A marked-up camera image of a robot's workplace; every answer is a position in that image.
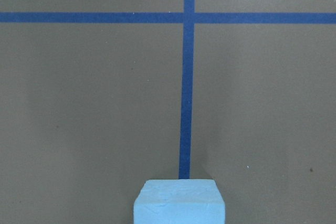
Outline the blue foam block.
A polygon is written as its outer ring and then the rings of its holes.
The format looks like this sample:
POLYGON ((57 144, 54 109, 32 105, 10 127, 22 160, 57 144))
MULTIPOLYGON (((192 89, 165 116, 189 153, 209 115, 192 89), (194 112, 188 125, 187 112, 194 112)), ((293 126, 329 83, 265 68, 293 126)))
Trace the blue foam block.
POLYGON ((133 205, 134 223, 225 223, 225 203, 212 179, 151 179, 133 205))

